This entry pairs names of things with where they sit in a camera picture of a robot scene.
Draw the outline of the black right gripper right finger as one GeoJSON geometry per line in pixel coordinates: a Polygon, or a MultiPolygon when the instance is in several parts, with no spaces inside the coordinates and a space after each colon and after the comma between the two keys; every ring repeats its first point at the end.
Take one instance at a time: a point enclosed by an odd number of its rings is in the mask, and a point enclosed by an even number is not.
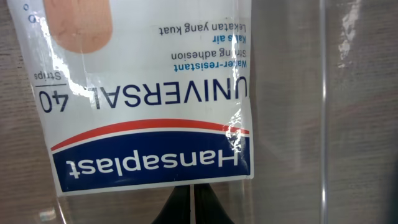
{"type": "Polygon", "coordinates": [[[196,224],[234,224],[210,184],[195,184],[196,224]]]}

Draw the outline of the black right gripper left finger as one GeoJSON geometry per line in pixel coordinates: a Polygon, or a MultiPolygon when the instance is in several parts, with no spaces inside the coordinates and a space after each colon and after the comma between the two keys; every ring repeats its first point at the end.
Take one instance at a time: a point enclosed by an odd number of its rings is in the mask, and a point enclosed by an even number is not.
{"type": "Polygon", "coordinates": [[[176,186],[152,224],[190,224],[190,186],[176,186]]]}

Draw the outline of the white blue Hansaplast box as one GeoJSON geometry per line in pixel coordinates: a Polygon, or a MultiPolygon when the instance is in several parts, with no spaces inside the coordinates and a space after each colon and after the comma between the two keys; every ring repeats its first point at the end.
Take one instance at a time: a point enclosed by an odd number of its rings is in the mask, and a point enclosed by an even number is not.
{"type": "Polygon", "coordinates": [[[251,179],[251,1],[9,0],[59,196],[251,179]]]}

